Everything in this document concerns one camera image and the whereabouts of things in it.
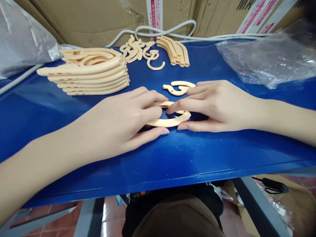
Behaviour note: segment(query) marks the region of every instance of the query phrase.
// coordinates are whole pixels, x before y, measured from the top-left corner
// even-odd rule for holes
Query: floor
[[[14,222],[12,226],[49,213],[77,206],[71,213],[27,234],[27,237],[73,237],[83,201],[69,202],[33,208],[26,218]]]
[[[306,187],[316,199],[316,178],[305,178],[283,175],[285,178]],[[34,208],[31,214],[14,225],[28,221],[48,213],[78,205],[77,208],[64,217],[41,227],[26,236],[28,237],[73,237],[79,218],[82,201],[65,204],[56,204]],[[103,206],[103,220],[101,237],[121,237],[125,222],[126,206],[117,206],[115,197],[106,197]],[[237,206],[224,200],[224,212],[220,217],[224,233],[227,237],[247,237],[241,217],[238,215]]]

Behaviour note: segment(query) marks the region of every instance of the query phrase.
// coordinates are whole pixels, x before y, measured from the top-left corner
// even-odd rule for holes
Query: finger
[[[192,87],[187,90],[187,95],[194,95],[198,93],[202,93],[204,91],[207,91],[212,86],[212,84],[204,85],[204,86],[198,86],[198,87]]]
[[[178,125],[178,130],[191,130],[194,132],[224,132],[226,124],[215,120],[185,121]]]
[[[131,150],[134,150],[145,143],[155,140],[160,135],[165,135],[168,133],[169,133],[169,130],[167,128],[156,127],[151,130],[138,133],[128,142],[128,145],[130,146]]]
[[[148,123],[154,119],[160,118],[162,115],[162,108],[155,106],[148,109],[143,110],[143,119],[144,123]]]
[[[203,113],[204,108],[205,108],[204,100],[195,100],[195,99],[185,98],[185,99],[178,100],[177,102],[170,105],[166,113],[172,114],[179,110]]]
[[[198,82],[196,83],[195,87],[200,87],[200,86],[205,86],[205,85],[210,85],[214,84],[216,81],[204,81],[204,82]]]
[[[146,92],[148,92],[149,90],[146,88],[146,87],[139,87],[131,92],[127,92],[126,95],[129,97],[129,98],[135,98],[139,95],[142,95]]]
[[[196,100],[205,100],[206,98],[207,98],[206,92],[202,92],[199,94],[194,94],[194,95],[190,95],[190,96],[186,97],[186,99],[196,99]]]
[[[142,108],[145,108],[146,106],[150,105],[152,102],[155,102],[155,101],[169,100],[167,97],[158,93],[155,90],[143,93],[140,96],[136,97],[135,99],[137,100],[138,104],[141,105]]]

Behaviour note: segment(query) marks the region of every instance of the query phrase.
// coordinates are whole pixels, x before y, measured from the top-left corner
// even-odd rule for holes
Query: white plastic bag
[[[61,58],[59,44],[13,0],[0,0],[0,79]]]

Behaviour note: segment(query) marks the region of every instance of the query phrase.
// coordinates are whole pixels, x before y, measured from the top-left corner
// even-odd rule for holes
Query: blue tabletop
[[[186,46],[190,67],[172,66],[166,51],[154,46],[160,57],[151,62],[152,66],[160,66],[165,61],[165,67],[152,71],[146,60],[128,64],[130,86],[115,94],[145,86],[164,94],[170,101],[177,101],[185,95],[173,96],[162,89],[163,84],[178,80],[192,83],[228,80],[257,97],[316,110],[315,78],[280,84],[275,90],[243,84],[213,43],[194,42]],[[59,60],[46,66],[61,64]],[[0,96],[0,162],[31,140],[74,121],[105,97],[68,96],[46,77],[33,73]],[[190,119],[206,117],[192,113]],[[315,148],[268,132],[207,133],[177,131],[176,127],[169,130],[170,134],[137,150],[73,171],[37,193],[25,207],[316,166]]]

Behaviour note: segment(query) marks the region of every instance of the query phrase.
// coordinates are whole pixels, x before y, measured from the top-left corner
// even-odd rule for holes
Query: clear plastic bag
[[[226,40],[216,46],[244,83],[275,89],[280,83],[316,76],[316,35],[312,28],[301,19],[263,39]]]
[[[0,79],[61,58],[59,44],[13,0],[0,1]]]
[[[269,194],[265,191],[266,186],[263,185],[262,182],[255,180],[256,184],[259,186],[261,191],[264,193],[264,195],[267,197],[269,202],[272,204],[274,209],[279,214],[281,220],[285,224],[287,231],[289,232],[290,236],[293,236],[294,227],[291,223],[293,218],[293,213],[289,211],[282,203],[280,202],[280,199],[282,198],[283,194]]]

